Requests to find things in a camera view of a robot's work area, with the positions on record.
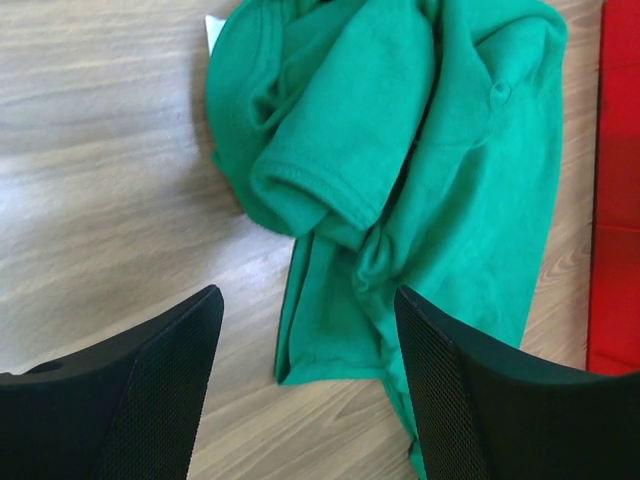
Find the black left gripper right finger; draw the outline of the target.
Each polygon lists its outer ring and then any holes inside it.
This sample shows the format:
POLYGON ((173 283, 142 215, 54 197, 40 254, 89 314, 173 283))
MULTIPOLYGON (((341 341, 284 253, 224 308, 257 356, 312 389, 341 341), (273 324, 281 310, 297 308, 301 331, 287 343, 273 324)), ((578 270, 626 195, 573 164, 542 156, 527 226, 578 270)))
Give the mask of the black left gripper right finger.
POLYGON ((402 287, 395 314, 431 479, 635 479, 639 376, 543 360, 402 287))

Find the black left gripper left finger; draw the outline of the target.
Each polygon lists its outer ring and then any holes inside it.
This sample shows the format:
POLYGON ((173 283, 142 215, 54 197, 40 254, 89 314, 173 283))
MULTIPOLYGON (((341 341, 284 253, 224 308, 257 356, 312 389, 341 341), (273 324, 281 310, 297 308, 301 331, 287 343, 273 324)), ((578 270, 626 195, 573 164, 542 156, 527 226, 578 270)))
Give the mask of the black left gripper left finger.
POLYGON ((209 285, 111 338, 2 374, 2 478, 186 478, 223 312, 209 285))

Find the green t shirt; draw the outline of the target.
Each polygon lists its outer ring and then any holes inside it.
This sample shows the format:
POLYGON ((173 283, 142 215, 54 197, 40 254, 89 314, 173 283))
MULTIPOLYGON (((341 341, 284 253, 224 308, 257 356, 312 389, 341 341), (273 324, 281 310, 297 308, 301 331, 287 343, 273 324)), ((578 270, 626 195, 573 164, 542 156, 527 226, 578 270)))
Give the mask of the green t shirt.
POLYGON ((245 1, 205 86, 214 159, 295 239, 274 374, 378 379, 418 437, 406 285, 518 346, 562 156, 568 29, 541 1, 245 1))

